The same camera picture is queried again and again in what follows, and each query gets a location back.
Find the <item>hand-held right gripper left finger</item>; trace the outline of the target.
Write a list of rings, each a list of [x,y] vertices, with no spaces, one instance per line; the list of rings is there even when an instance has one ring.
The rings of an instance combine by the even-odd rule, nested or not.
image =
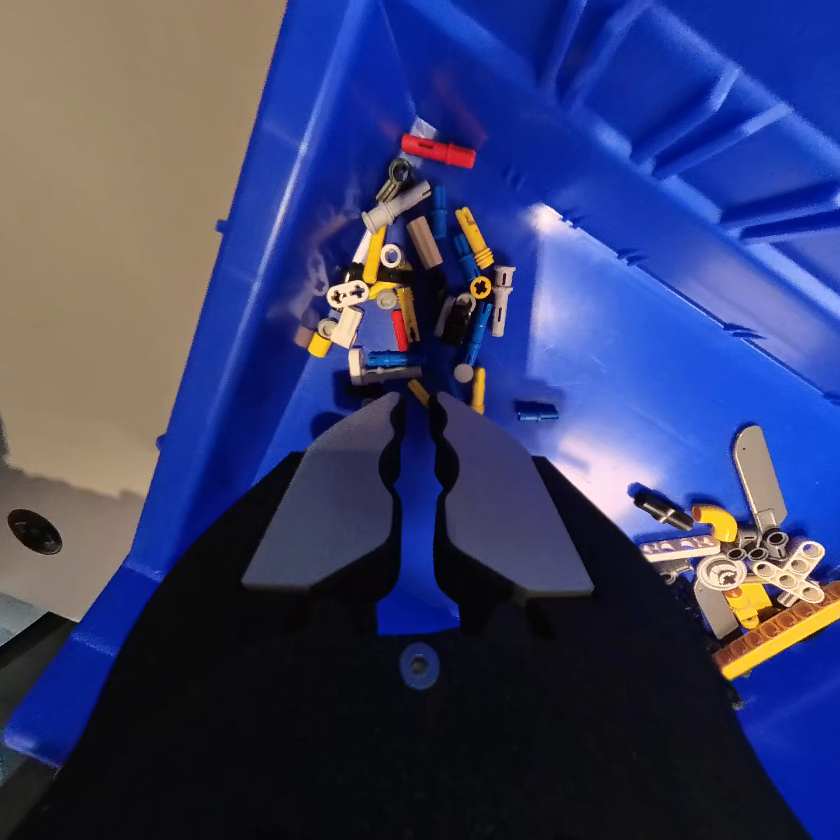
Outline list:
[[[304,453],[243,575],[247,589],[389,594],[401,566],[403,398],[390,392]]]

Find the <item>blue plastic bin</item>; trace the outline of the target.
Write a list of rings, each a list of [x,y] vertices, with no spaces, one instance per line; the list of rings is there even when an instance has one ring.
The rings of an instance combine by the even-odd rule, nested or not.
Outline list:
[[[797,106],[838,3],[288,2],[127,558],[3,733],[51,768],[14,838],[838,838],[838,623],[721,676],[639,552],[636,508],[750,519],[759,425],[788,516],[838,582],[838,114]],[[515,267],[484,417],[530,453],[588,596],[438,585],[429,407],[459,352],[423,335],[421,404],[368,400],[293,342],[359,244],[404,133]],[[323,432],[402,396],[389,594],[254,591],[246,572]]]

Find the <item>pile of small lego pins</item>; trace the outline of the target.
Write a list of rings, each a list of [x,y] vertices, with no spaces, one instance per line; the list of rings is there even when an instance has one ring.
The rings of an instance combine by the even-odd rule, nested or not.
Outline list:
[[[468,206],[449,224],[444,183],[417,167],[429,161],[472,169],[475,149],[404,133],[373,207],[360,214],[364,231],[350,261],[330,276],[324,257],[308,259],[308,287],[321,303],[299,316],[293,342],[316,359],[348,351],[353,391],[377,398],[386,382],[404,382],[423,405],[424,347],[417,299],[435,314],[433,341],[458,351],[456,385],[470,389],[469,407],[486,411],[487,371],[479,365],[486,336],[503,338],[515,267],[498,262]]]

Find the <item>black round table grommet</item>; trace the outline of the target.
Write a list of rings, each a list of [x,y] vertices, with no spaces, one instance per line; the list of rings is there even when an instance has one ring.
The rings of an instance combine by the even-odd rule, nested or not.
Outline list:
[[[62,538],[47,518],[26,508],[17,508],[7,515],[7,525],[17,541],[27,550],[50,556],[62,550]]]

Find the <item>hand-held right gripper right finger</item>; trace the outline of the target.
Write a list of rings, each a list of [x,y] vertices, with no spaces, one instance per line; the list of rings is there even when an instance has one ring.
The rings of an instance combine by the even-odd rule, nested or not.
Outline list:
[[[594,584],[529,451],[447,393],[429,424],[441,486],[435,526],[438,585],[485,573],[517,602],[591,595]]]

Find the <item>heap of large lego beams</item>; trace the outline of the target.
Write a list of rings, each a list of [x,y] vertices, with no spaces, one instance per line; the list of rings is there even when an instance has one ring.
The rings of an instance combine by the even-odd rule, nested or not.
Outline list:
[[[738,431],[731,458],[749,521],[709,502],[687,510],[647,488],[632,495],[636,508],[677,531],[639,552],[699,628],[727,681],[749,676],[839,616],[838,582],[815,577],[824,546],[783,529],[788,511],[761,426]]]

